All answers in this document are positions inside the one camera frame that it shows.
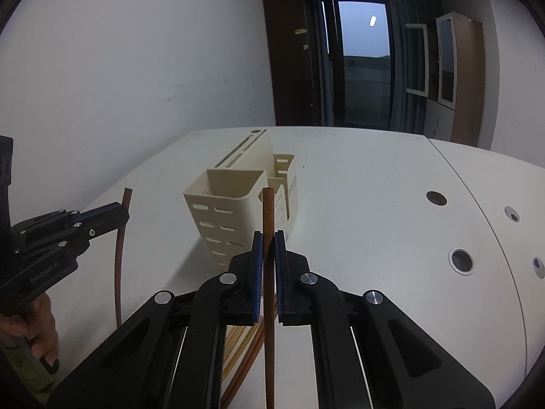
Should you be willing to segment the person's left hand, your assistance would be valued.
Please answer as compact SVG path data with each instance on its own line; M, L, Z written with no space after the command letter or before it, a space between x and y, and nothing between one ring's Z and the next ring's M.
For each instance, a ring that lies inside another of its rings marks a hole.
M53 366L59 355L59 340L56 320L47 293L37 297L27 308L23 317L1 316L1 344L6 347L17 345L17 338L30 342L30 350L37 359L44 359Z

